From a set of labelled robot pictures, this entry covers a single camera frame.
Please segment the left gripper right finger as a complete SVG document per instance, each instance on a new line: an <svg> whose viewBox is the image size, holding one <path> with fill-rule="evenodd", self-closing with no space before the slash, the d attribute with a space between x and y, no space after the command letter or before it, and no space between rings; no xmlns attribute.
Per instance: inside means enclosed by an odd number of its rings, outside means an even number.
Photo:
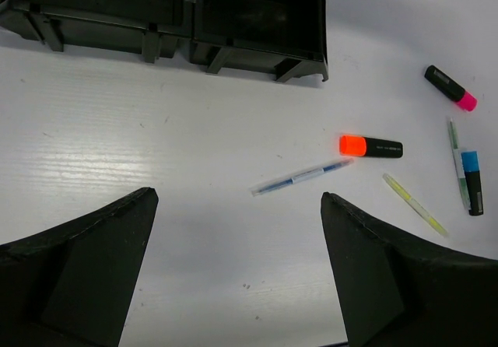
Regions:
<svg viewBox="0 0 498 347"><path fill-rule="evenodd" d="M495 346L497 263L431 243L338 195L321 219L351 346Z"/></svg>

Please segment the blue ballpoint pen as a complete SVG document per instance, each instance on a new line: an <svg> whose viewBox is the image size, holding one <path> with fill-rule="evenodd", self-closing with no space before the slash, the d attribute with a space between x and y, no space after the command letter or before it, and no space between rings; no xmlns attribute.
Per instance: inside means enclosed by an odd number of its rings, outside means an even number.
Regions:
<svg viewBox="0 0 498 347"><path fill-rule="evenodd" d="M353 162L354 160L352 158L345 158L333 161L325 165L315 166L306 170L301 170L299 172L292 173L288 176L280 177L276 180L258 185L251 189L251 194L253 196L259 196L283 188L287 188L291 185L298 184L313 179L315 177L319 177L324 174L328 174L333 171L342 169L343 167L351 165Z"/></svg>

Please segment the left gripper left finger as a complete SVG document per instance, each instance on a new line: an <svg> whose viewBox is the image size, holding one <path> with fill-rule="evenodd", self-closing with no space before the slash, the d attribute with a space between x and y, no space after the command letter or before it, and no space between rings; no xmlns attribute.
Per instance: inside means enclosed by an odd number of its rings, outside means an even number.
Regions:
<svg viewBox="0 0 498 347"><path fill-rule="evenodd" d="M117 346L159 202L140 188L1 246L3 346Z"/></svg>

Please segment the yellow thin pen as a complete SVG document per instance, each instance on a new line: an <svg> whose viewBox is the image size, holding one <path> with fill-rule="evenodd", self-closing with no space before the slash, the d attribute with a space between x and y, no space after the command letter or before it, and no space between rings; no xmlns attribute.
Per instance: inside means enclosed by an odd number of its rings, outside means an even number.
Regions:
<svg viewBox="0 0 498 347"><path fill-rule="evenodd" d="M382 176L386 184L408 204L432 229L442 237L449 237L447 230L430 215L391 175L384 173Z"/></svg>

